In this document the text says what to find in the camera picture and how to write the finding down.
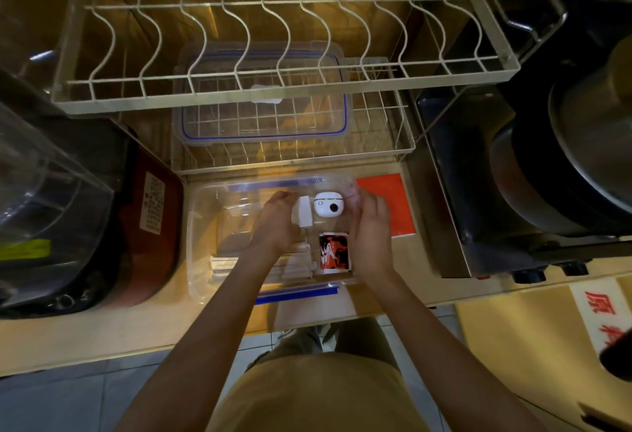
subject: white electronic device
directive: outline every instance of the white electronic device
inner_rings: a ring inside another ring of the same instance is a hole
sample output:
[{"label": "white electronic device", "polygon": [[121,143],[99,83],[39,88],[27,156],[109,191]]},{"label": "white electronic device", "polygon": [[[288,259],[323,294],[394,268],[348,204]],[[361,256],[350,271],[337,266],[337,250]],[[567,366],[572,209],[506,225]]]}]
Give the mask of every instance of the white electronic device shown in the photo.
[{"label": "white electronic device", "polygon": [[320,217],[337,217],[344,211],[342,194],[319,192],[314,197],[314,211]]}]

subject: countertop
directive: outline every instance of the countertop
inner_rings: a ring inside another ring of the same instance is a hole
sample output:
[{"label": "countertop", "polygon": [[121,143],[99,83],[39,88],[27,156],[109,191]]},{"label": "countertop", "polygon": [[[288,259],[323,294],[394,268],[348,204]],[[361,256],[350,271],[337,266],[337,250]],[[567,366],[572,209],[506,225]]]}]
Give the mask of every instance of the countertop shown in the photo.
[{"label": "countertop", "polygon": [[[343,170],[355,177],[402,172],[405,183],[409,181],[405,168],[395,161],[350,165]],[[413,212],[419,231],[423,217],[415,208]],[[433,268],[419,233],[393,238],[392,246],[396,269],[428,306],[582,279],[567,277],[556,267],[547,270],[547,282],[534,285],[515,284],[505,274],[485,280],[443,279]],[[591,276],[618,275],[632,271],[632,258],[594,260],[588,266]],[[202,308],[203,304],[189,296],[183,261],[159,293],[132,308],[96,307],[68,316],[0,321],[0,376],[170,348]],[[364,285],[349,285],[336,295],[256,306],[246,334],[380,313]]]}]

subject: wire dish rack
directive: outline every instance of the wire dish rack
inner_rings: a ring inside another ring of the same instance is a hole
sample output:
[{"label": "wire dish rack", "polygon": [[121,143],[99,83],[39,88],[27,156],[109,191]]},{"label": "wire dish rack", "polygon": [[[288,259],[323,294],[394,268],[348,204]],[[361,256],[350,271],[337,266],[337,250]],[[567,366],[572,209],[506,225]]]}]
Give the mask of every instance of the wire dish rack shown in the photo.
[{"label": "wire dish rack", "polygon": [[[374,64],[365,69],[375,81],[393,73],[392,67],[387,65]],[[348,70],[352,80],[364,74],[364,69],[357,65]],[[415,149],[408,106],[398,91],[370,91],[352,96],[350,131],[341,139],[230,142],[196,147],[182,143],[173,135],[171,168],[180,175],[190,175],[254,168],[264,163],[280,166],[320,160],[402,157]],[[283,119],[293,120],[291,116]]]},{"label": "wire dish rack", "polygon": [[[460,41],[465,27],[475,34]],[[231,69],[197,70],[213,41],[243,42],[242,58]],[[286,52],[296,41],[325,48],[310,66],[288,67],[281,56],[268,69],[240,70],[257,41],[281,41]],[[178,54],[192,42],[200,45],[197,59],[179,71]],[[357,63],[325,64],[334,43]],[[388,57],[392,75],[375,76],[372,57]],[[52,100],[85,115],[498,83],[518,69],[486,0],[70,0]],[[245,88],[252,74],[269,74],[280,88]],[[320,81],[290,85],[288,74]],[[352,80],[335,79],[347,74]],[[234,89],[195,89],[202,79],[230,79]],[[175,92],[175,81],[190,88]]]}]

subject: forearm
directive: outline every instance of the forearm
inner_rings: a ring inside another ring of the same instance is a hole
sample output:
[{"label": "forearm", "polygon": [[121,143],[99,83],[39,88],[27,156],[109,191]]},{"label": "forearm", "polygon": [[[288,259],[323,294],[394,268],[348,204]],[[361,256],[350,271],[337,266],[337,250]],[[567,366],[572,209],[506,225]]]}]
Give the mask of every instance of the forearm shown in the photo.
[{"label": "forearm", "polygon": [[116,431],[203,431],[224,386],[257,294],[276,258],[244,254],[146,382]]},{"label": "forearm", "polygon": [[396,272],[365,280],[454,432],[545,430]]}]

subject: red paper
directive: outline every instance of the red paper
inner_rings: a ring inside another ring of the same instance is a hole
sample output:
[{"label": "red paper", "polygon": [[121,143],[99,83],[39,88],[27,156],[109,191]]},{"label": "red paper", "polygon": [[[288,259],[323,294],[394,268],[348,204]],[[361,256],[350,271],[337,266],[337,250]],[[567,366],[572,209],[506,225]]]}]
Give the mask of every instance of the red paper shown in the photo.
[{"label": "red paper", "polygon": [[391,212],[391,236],[407,236],[416,232],[400,174],[361,177],[357,182],[359,187],[386,199]]}]

